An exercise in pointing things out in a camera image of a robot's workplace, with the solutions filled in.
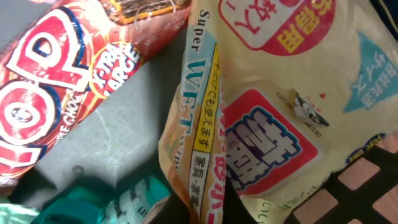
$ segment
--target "yellow wet wipes package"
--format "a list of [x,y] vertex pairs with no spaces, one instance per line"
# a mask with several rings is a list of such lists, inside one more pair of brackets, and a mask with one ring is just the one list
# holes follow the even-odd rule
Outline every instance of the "yellow wet wipes package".
[[397,129],[397,50],[365,0],[196,1],[159,143],[192,221],[222,222],[228,178],[256,221],[282,223]]

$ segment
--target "crinkled plastic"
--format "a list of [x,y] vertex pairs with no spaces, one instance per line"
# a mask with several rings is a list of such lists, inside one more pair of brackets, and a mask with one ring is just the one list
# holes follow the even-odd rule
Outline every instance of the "crinkled plastic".
[[22,205],[9,203],[0,198],[0,223],[2,224],[29,224],[39,215],[36,208],[27,208]]
[[15,185],[167,44],[189,12],[190,0],[63,0],[3,51],[0,185]]
[[202,0],[187,32],[159,156],[202,223],[221,223],[223,174],[282,223],[398,128],[397,42],[369,1]]

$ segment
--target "snack wrapper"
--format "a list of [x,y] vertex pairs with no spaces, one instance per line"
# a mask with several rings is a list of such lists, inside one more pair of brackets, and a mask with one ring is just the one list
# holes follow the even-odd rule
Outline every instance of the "snack wrapper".
[[15,185],[189,12],[190,0],[64,0],[32,24],[0,57],[0,184]]

